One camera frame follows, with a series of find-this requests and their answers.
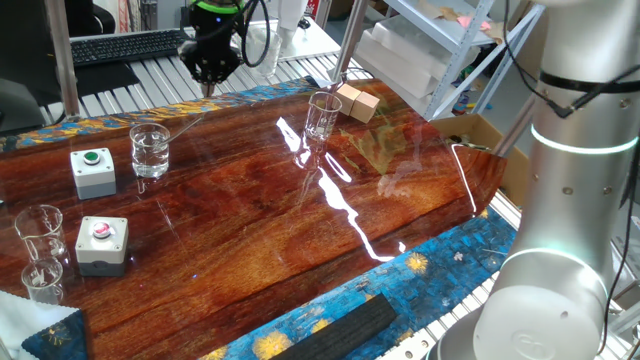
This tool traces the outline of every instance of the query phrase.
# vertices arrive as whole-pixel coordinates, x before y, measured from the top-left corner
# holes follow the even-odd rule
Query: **white cloth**
[[[13,359],[33,360],[35,357],[22,348],[22,342],[77,310],[37,303],[0,291],[0,339]]]

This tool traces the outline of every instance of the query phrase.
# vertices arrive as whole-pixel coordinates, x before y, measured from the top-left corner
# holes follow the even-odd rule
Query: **wooden table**
[[[194,358],[487,206],[503,159],[447,146],[382,82],[352,85],[382,99],[380,115],[340,117],[324,148],[300,142],[301,94],[209,113],[171,143],[156,181],[133,173],[127,129],[1,154],[0,290],[27,296],[12,226],[25,207],[60,208],[74,264],[83,216],[126,217],[125,276],[76,275],[63,304],[83,310],[92,358]],[[99,147],[118,192],[80,201],[69,153]]]

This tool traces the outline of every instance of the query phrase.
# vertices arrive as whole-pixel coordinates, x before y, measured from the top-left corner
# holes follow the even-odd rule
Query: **water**
[[[306,124],[306,132],[307,136],[319,141],[325,141],[331,135],[331,131],[333,131],[333,125],[335,123],[335,117],[333,121],[330,117],[321,117],[318,122],[307,121]]]
[[[138,176],[157,178],[169,169],[169,144],[160,145],[167,138],[159,131],[135,134],[131,157]]]

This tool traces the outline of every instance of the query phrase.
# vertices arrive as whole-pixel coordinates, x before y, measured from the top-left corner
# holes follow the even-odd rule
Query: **black cable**
[[[622,258],[620,259],[620,267],[618,268],[618,272],[616,273],[616,277],[613,279],[613,284],[611,285],[611,290],[609,291],[609,296],[607,297],[607,305],[604,308],[604,338],[602,339],[602,345],[600,346],[600,350],[598,350],[598,355],[602,353],[606,344],[607,344],[607,333],[609,332],[609,306],[611,305],[611,299],[613,298],[613,291],[618,285],[618,280],[620,280],[620,275],[622,274],[622,270],[624,269],[624,263],[627,260],[627,254],[629,253],[629,238],[631,235],[631,216],[633,215],[633,198],[636,194],[636,184],[638,182],[638,169],[640,162],[640,146],[638,144],[635,145],[633,149],[633,161],[631,162],[631,169],[629,170],[629,180],[628,183],[631,186],[630,196],[629,196],[629,211],[627,213],[627,232],[625,234],[624,240],[624,250],[622,251]]]
[[[633,355],[636,353],[636,351],[638,351],[638,348],[640,348],[640,339],[638,339],[638,342],[636,342],[636,346],[634,346],[633,350],[631,350],[631,354],[629,354],[629,357],[627,358],[627,360],[633,359]]]
[[[507,54],[511,58],[511,61],[513,61],[513,65],[518,70],[518,74],[520,74],[520,78],[522,79],[522,82],[527,87],[527,89],[529,89],[529,91],[531,91],[536,96],[538,96],[539,98],[544,100],[553,109],[553,111],[556,112],[556,114],[558,114],[563,119],[566,118],[567,116],[569,116],[571,114],[572,111],[569,112],[569,113],[567,113],[566,111],[563,111],[564,110],[563,107],[561,107],[560,105],[556,104],[555,101],[549,99],[548,97],[544,96],[543,94],[539,93],[527,81],[524,69],[522,69],[522,67],[518,63],[518,60],[516,60],[516,57],[513,55],[513,51],[511,51],[511,45],[509,45],[509,40],[507,40],[507,22],[509,21],[509,0],[505,1],[504,8],[505,8],[505,10],[504,10],[504,22],[502,23],[502,36],[504,37],[504,46],[507,48]]]
[[[539,93],[533,86],[529,84],[529,81],[527,81],[527,78],[524,74],[524,70],[522,69],[522,67],[520,67],[520,64],[518,64],[516,57],[513,55],[513,52],[511,51],[511,45],[509,45],[509,40],[507,40],[507,22],[509,22],[509,0],[505,1],[504,8],[505,9],[504,9],[504,22],[502,23],[502,37],[504,37],[504,46],[507,48],[507,53],[511,58],[511,61],[513,61],[513,65],[516,67],[516,69],[518,69],[518,73],[520,74],[520,78],[522,78],[522,82],[524,83],[524,85],[532,93],[536,94],[539,98],[543,99],[544,101],[549,101],[549,99],[546,96]]]
[[[260,65],[264,61],[265,57],[267,57],[267,52],[269,51],[269,45],[271,44],[271,25],[269,21],[269,12],[267,11],[267,4],[265,4],[264,0],[259,0],[259,2],[262,5],[262,11],[264,14],[264,20],[267,25],[267,29],[266,29],[266,36],[265,36],[266,39],[264,43],[264,50],[262,51],[262,55],[260,55],[260,58],[253,64],[250,63],[249,59],[247,58],[247,35],[249,34],[249,22],[251,22],[251,18],[253,17],[253,12],[256,10],[256,7],[258,6],[258,1],[253,1],[253,6],[249,8],[249,12],[247,13],[247,16],[245,18],[243,32],[242,34],[240,34],[240,39],[242,39],[242,42],[240,45],[240,52],[242,54],[242,60],[248,67],[256,67]]]
[[[629,76],[629,75],[637,72],[638,70],[640,70],[640,65],[634,65],[631,68],[629,68],[628,70],[626,70],[625,72],[623,72],[622,74],[616,76],[613,80],[607,81],[606,83],[603,83],[603,84],[600,84],[599,86],[596,86],[595,88],[593,88],[588,93],[586,93],[586,94],[582,95],[581,97],[579,97],[578,99],[574,100],[569,107],[562,107],[562,106],[558,105],[555,101],[549,99],[547,96],[545,96],[545,95],[539,93],[538,91],[536,91],[536,89],[534,89],[529,84],[529,82],[527,81],[527,79],[526,79],[526,77],[524,75],[524,70],[522,69],[522,67],[520,66],[520,64],[516,60],[515,56],[513,55],[513,52],[511,51],[511,46],[509,45],[509,42],[507,40],[507,21],[508,21],[508,16],[509,16],[509,0],[506,0],[505,1],[504,23],[502,24],[502,34],[504,36],[504,45],[507,48],[507,53],[509,54],[509,57],[513,61],[513,65],[515,65],[516,69],[518,69],[518,73],[520,74],[520,77],[522,78],[522,82],[524,83],[524,85],[532,93],[534,93],[536,96],[538,96],[539,98],[544,100],[547,103],[547,105],[549,105],[551,107],[551,109],[556,113],[556,115],[558,115],[562,119],[566,119],[569,115],[573,114],[577,109],[580,109],[580,108],[584,107],[585,105],[587,105],[591,100],[595,99],[602,92],[606,91],[611,86],[615,85],[618,81],[620,81],[620,80],[626,78],[627,76]]]

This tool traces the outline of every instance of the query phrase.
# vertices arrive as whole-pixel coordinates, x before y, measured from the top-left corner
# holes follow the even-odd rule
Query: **green light ring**
[[[531,134],[536,140],[547,145],[550,148],[566,151],[574,154],[583,154],[583,155],[615,154],[615,153],[627,151],[632,147],[634,147],[636,143],[638,143],[638,137],[636,136],[633,140],[629,141],[628,143],[618,145],[618,146],[612,146],[608,148],[582,148],[577,146],[565,145],[565,144],[555,142],[553,140],[549,140],[546,137],[540,135],[540,133],[536,131],[536,128],[533,125],[531,125]]]
[[[222,6],[215,6],[215,5],[211,5],[211,4],[207,4],[204,1],[199,1],[198,3],[196,3],[197,6],[199,6],[201,9],[207,10],[207,11],[211,11],[217,14],[223,14],[223,15],[233,15],[233,14],[237,14],[238,13],[238,8],[237,7],[222,7]],[[242,1],[240,3],[240,6],[244,6],[244,1]]]

